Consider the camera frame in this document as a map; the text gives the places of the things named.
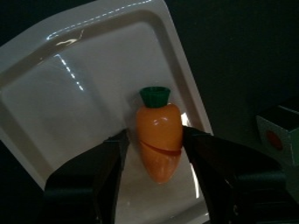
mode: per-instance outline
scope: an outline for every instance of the black surface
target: black surface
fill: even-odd
[[[282,166],[271,157],[189,127],[183,146],[211,223],[299,223],[299,205],[286,190]]]
[[[43,18],[87,2],[3,2],[0,46]],[[299,95],[299,1],[167,3],[214,133],[263,150],[255,115]],[[31,223],[42,192],[7,148],[2,147],[0,153],[0,221]]]

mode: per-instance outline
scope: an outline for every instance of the plastic carrot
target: plastic carrot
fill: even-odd
[[[166,183],[177,170],[183,147],[181,110],[169,104],[171,90],[146,87],[141,90],[145,106],[137,112],[137,132],[142,159],[157,183]]]

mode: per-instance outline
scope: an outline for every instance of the white plastic tray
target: white plastic tray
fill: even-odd
[[[185,124],[211,132],[162,0],[102,0],[64,11],[0,48],[0,61],[0,138],[42,188],[63,163],[122,129],[137,140],[143,87],[169,87]],[[186,154],[158,185],[133,143],[117,223],[201,223],[206,214]]]

